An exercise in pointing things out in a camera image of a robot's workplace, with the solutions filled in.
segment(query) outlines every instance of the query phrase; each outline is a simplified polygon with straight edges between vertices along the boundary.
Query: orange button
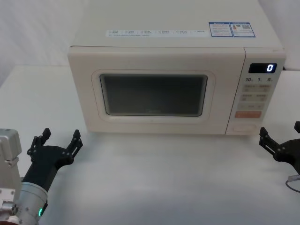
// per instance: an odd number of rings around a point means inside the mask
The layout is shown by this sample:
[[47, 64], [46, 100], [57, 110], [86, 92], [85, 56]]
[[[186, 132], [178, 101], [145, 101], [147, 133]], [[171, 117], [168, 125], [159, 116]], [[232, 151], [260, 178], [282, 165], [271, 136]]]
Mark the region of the orange button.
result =
[[262, 111], [237, 111], [235, 118], [260, 118]]

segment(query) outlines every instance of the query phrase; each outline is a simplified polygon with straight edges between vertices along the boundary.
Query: digital display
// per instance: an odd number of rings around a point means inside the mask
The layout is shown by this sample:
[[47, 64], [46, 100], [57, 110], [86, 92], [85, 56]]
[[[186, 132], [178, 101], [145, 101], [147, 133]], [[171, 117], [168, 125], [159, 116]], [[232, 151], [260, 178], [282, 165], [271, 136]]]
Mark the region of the digital display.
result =
[[277, 63], [252, 63], [249, 68], [250, 74], [273, 74]]

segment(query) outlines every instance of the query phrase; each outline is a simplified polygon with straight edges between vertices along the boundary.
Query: white table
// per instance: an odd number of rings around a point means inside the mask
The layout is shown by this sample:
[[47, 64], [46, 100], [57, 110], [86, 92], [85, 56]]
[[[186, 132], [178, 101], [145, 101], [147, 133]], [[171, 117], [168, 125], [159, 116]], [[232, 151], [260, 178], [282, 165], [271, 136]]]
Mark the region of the white table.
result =
[[[279, 143], [300, 135], [300, 72], [283, 72], [265, 117]], [[19, 131], [26, 150], [49, 127], [66, 147], [84, 147], [49, 191], [41, 225], [298, 225], [296, 174], [258, 145], [259, 136], [88, 133], [68, 67], [15, 67], [0, 89], [0, 127]]]

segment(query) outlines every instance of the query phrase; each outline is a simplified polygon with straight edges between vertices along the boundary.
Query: energy label sticker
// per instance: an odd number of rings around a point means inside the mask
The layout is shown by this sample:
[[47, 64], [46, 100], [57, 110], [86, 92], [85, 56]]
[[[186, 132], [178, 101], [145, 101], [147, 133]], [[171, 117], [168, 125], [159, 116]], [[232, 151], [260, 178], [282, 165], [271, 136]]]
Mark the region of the energy label sticker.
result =
[[229, 24], [234, 37], [255, 38], [255, 34], [249, 22], [230, 22]]

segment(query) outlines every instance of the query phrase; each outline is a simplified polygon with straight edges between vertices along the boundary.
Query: white microwave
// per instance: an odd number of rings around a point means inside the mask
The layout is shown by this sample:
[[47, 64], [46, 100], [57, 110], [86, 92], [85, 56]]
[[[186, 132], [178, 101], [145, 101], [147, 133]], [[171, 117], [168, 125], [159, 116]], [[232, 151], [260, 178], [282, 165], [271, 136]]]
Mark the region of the white microwave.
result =
[[93, 0], [68, 58], [90, 131], [252, 135], [285, 53], [256, 0]]

